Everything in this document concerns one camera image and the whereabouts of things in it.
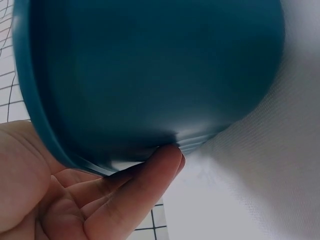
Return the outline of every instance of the teal container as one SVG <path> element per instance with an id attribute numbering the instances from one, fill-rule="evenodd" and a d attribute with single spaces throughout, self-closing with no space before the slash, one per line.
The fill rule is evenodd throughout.
<path id="1" fill-rule="evenodd" d="M 20 87 L 64 165 L 109 175 L 184 154 L 262 100 L 279 68 L 279 0 L 15 0 Z"/>

